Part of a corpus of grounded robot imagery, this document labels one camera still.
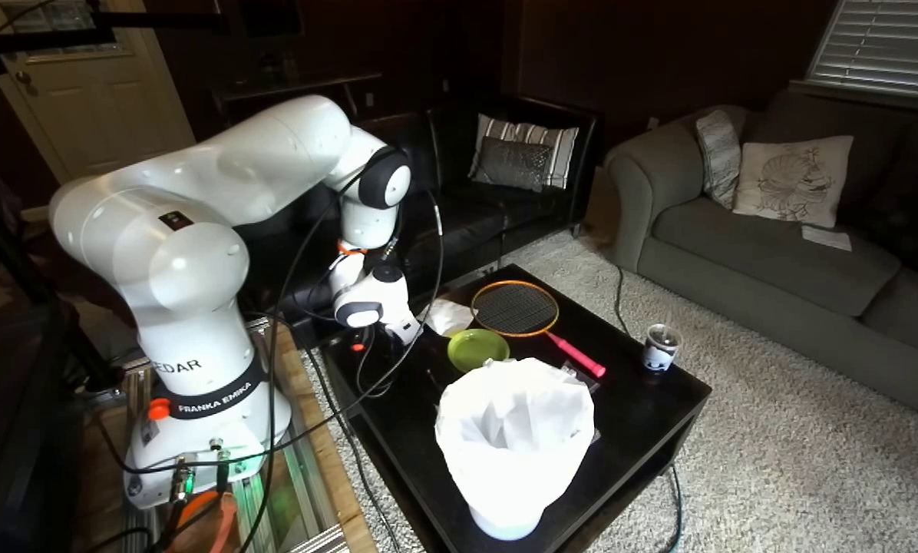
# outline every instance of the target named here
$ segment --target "white pillow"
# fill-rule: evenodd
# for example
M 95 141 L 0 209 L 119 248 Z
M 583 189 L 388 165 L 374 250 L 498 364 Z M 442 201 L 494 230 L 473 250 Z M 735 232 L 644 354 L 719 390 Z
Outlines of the white pillow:
M 573 143 L 576 143 L 580 128 L 545 128 L 545 124 L 535 124 L 535 121 L 510 121 L 510 120 L 494 120 L 480 113 L 480 131 L 475 131 L 475 156 L 469 162 L 469 178 L 475 180 L 480 162 L 482 162 L 482 143 L 485 137 L 498 137 L 498 141 L 517 141 L 517 143 L 539 143 L 539 146 L 553 146 L 548 162 L 543 167 L 543 184 L 564 189 L 571 180 L 571 156 L 573 156 Z
M 744 143 L 735 214 L 835 227 L 853 135 Z
M 702 149 L 705 180 L 702 192 L 719 204 L 734 209 L 738 180 L 738 137 L 727 110 L 708 110 L 693 121 Z

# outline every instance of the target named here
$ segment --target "beige carpet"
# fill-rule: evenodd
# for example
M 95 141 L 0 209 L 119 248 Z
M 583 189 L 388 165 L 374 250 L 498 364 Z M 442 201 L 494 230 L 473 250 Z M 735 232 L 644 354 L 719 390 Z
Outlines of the beige carpet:
M 615 321 L 617 269 L 573 237 L 553 232 L 505 262 Z M 675 324 L 679 364 L 713 387 L 675 458 L 679 549 L 918 549 L 918 414 L 637 276 L 625 276 L 622 315 L 635 338 L 651 321 Z M 374 488 L 400 549 L 419 549 L 394 498 Z M 381 549 L 394 549 L 369 500 L 365 514 Z M 668 530 L 668 486 L 656 480 L 593 549 L 652 553 Z

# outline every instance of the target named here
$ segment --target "window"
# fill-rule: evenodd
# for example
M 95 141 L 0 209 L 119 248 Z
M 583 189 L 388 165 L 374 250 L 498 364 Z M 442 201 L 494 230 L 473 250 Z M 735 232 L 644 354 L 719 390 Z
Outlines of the window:
M 918 99 L 918 0 L 838 0 L 807 82 Z

